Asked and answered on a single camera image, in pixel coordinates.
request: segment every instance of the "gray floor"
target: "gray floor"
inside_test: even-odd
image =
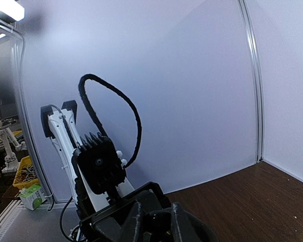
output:
[[[23,209],[14,220],[11,227],[2,238],[2,242],[19,241],[67,241],[59,228],[59,215],[61,209],[30,211]],[[75,208],[69,208],[63,216],[63,227],[66,234],[78,225],[79,219]]]

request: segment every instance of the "wire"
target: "wire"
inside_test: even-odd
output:
[[[71,131],[70,131],[68,125],[67,125],[67,121],[66,121],[66,118],[65,118],[64,114],[62,113],[62,111],[60,110],[60,108],[57,107],[56,105],[50,104],[50,105],[48,105],[48,106],[51,106],[51,107],[55,108],[55,109],[62,115],[63,124],[64,124],[64,126],[65,126],[67,135],[69,136],[69,139],[70,139],[70,141],[71,141],[73,147],[75,148],[76,145],[75,145],[74,139],[73,139],[73,137],[72,137],[72,135],[71,135]]]
[[[18,171],[15,175],[15,179],[18,183],[26,183],[30,182],[37,178],[34,166],[31,165],[24,165],[20,167],[20,171]]]
[[[49,198],[49,197],[52,197],[53,196],[53,193],[50,194],[49,196],[45,196],[46,198]],[[53,198],[52,199],[52,205],[50,207],[47,208],[47,212],[50,212],[51,210],[53,210],[53,207],[55,205],[55,199]]]
[[[98,119],[98,117],[96,116],[96,113],[87,97],[87,94],[85,92],[85,81],[91,79],[93,81],[96,81],[98,83],[100,83],[101,85],[105,86],[106,88],[110,89],[111,91],[115,92],[116,94],[118,94],[120,97],[122,97],[131,107],[132,111],[135,114],[135,118],[136,118],[136,122],[137,122],[137,141],[136,141],[136,146],[135,146],[135,150],[133,152],[132,157],[130,158],[130,160],[128,161],[128,163],[124,166],[124,168],[127,168],[128,166],[130,166],[135,159],[137,158],[138,155],[138,151],[139,151],[139,147],[140,147],[140,143],[141,143],[141,131],[142,131],[142,127],[141,127],[141,120],[137,111],[137,108],[135,107],[135,105],[132,103],[132,101],[122,92],[120,91],[118,88],[114,87],[113,85],[111,85],[110,83],[106,82],[105,80],[102,80],[100,77],[97,77],[96,75],[93,74],[86,74],[84,75],[79,83],[79,92],[80,92],[80,96],[81,99],[83,101],[83,104],[87,110],[87,112],[89,113],[92,121],[95,123],[95,125],[97,126],[97,128],[100,130],[100,132],[102,133],[102,135],[107,136],[106,131],[104,130],[104,128],[102,127],[102,124],[100,122],[100,120]]]
[[[64,232],[63,230],[63,215],[64,215],[64,212],[65,210],[67,209],[67,207],[70,205],[71,201],[73,200],[73,197],[70,198],[70,200],[65,204],[64,208],[62,209],[61,211],[61,214],[60,214],[60,230],[61,230],[61,233],[62,235],[68,240],[68,241],[71,241],[71,242],[84,242],[86,241],[86,239],[83,239],[83,240],[80,240],[80,241],[76,241],[75,239],[70,239]]]
[[[25,37],[23,34],[20,34],[20,36],[22,38],[22,49],[21,49],[20,60],[19,60],[19,78],[21,80],[22,64],[23,64],[23,59],[24,59],[24,55],[25,55],[26,41],[25,41]]]

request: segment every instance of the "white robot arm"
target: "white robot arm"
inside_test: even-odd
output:
[[[72,165],[72,156],[76,149],[75,146],[82,146],[82,140],[80,138],[80,135],[78,134],[78,131],[76,129],[75,124],[75,115],[73,110],[76,112],[76,103],[72,102],[73,109],[71,108],[62,108],[61,110],[55,110],[53,111],[52,106],[46,106],[44,108],[50,109],[49,112],[44,112],[42,115],[44,115],[44,120],[47,122],[48,126],[44,128],[44,130],[49,128],[50,134],[47,134],[49,136],[53,146],[55,147],[57,153],[59,154],[61,161],[62,161],[62,167],[68,177],[72,197],[77,203],[77,193],[75,190],[75,179],[77,178],[77,175],[75,173],[75,170]],[[120,158],[122,156],[121,151],[117,151],[118,157]],[[125,159],[122,159],[122,164],[125,165],[127,161]],[[85,189],[89,195],[89,198],[92,202],[92,205],[95,209],[95,211],[99,211],[102,208],[109,205],[107,201],[108,195],[101,194],[96,195],[87,184],[81,170],[80,170]],[[124,197],[125,195],[131,193],[134,191],[133,186],[130,184],[127,178],[125,178],[125,182],[118,185],[118,193],[121,197]]]
[[[16,154],[11,150],[10,143],[15,146],[16,151],[27,150],[26,143],[23,141],[21,144],[19,144],[16,137],[10,130],[10,126],[11,124],[0,128],[0,138],[2,139],[5,151],[7,153],[5,156],[6,167],[2,170],[3,173],[17,171],[19,166]]]

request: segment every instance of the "aluminum frame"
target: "aluminum frame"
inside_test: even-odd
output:
[[[23,135],[27,144],[29,155],[32,159],[38,179],[40,180],[40,184],[44,190],[44,193],[46,194],[47,201],[50,204],[48,208],[48,210],[50,210],[55,203],[55,198],[47,181],[46,175],[44,174],[44,170],[41,166],[39,156],[37,154],[37,149],[33,141],[22,88],[21,68],[22,55],[25,48],[24,37],[22,33],[16,30],[15,26],[9,25],[1,20],[0,32],[13,38],[13,44],[11,47],[11,64],[14,73],[14,93],[18,109],[18,117],[23,130]]]
[[[263,81],[262,71],[259,60],[257,42],[254,34],[253,25],[247,8],[246,0],[237,0],[241,11],[241,16],[246,30],[247,40],[249,44],[249,52],[251,58],[252,77],[255,89],[256,104],[256,127],[257,127],[257,152],[256,163],[263,160],[264,154],[264,97],[263,97]]]

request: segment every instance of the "screw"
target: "screw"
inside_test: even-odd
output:
[[[95,164],[96,164],[96,165],[102,165],[102,164],[103,164],[103,160],[102,160],[101,158],[99,158],[99,159],[97,159],[97,160],[95,161]]]

